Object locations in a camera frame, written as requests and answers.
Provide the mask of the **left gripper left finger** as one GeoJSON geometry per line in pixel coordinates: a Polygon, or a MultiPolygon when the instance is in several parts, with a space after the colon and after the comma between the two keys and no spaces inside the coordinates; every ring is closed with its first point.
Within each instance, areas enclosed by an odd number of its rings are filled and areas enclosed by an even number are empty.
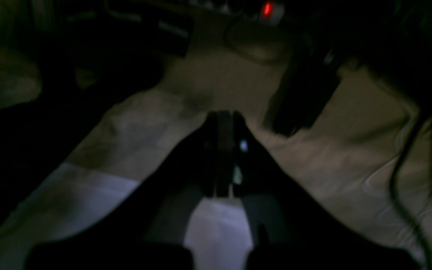
{"type": "Polygon", "coordinates": [[[186,231],[203,197],[215,186],[218,115],[210,112],[203,124],[168,154],[162,164],[110,214],[71,237],[33,248],[25,261],[27,270],[193,270],[192,252],[182,241],[166,244],[148,241],[163,205],[185,188],[186,206],[171,203],[175,214],[170,231],[186,231]]]}

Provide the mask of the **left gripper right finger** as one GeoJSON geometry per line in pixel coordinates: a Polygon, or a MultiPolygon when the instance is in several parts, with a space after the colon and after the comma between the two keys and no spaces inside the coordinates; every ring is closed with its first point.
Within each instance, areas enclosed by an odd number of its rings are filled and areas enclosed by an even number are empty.
{"type": "Polygon", "coordinates": [[[287,175],[247,127],[232,115],[233,187],[244,207],[254,247],[246,270],[419,270],[408,253],[356,233],[287,175]]]}

